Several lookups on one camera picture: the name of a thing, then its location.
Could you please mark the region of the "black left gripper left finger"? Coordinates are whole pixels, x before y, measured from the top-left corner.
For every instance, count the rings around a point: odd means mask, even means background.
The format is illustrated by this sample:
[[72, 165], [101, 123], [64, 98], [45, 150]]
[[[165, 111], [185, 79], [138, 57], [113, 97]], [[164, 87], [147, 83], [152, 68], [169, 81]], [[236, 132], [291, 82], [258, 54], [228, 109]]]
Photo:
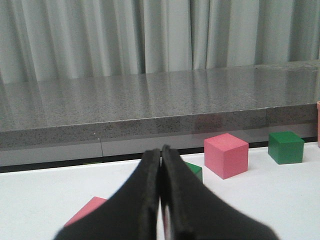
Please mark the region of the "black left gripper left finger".
[[154, 240], [159, 207], [160, 150], [147, 150], [114, 195], [80, 220], [64, 227], [57, 240]]

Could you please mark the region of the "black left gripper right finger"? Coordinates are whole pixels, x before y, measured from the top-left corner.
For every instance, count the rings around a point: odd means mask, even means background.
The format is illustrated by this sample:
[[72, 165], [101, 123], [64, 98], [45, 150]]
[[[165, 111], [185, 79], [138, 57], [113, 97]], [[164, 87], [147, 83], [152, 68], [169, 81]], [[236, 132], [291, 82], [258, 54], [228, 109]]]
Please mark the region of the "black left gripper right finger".
[[171, 240], [275, 240], [273, 230], [212, 193], [176, 149], [164, 145], [161, 204]]

